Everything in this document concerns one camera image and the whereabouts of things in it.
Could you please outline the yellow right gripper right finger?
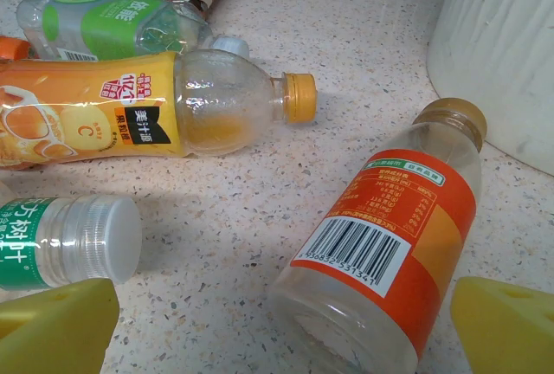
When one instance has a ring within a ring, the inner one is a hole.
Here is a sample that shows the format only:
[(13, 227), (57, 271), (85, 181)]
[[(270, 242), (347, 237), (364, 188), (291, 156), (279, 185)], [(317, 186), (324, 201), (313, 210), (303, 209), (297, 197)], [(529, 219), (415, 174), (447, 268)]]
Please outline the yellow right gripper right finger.
[(463, 277), (450, 313), (473, 373), (553, 372), (551, 293)]

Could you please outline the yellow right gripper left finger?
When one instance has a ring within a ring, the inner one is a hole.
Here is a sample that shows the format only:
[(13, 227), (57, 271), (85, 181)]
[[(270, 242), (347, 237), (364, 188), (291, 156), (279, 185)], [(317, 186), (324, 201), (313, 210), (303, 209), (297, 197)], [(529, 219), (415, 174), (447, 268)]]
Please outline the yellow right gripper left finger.
[(1, 304), (2, 373), (99, 373), (119, 319), (109, 279)]

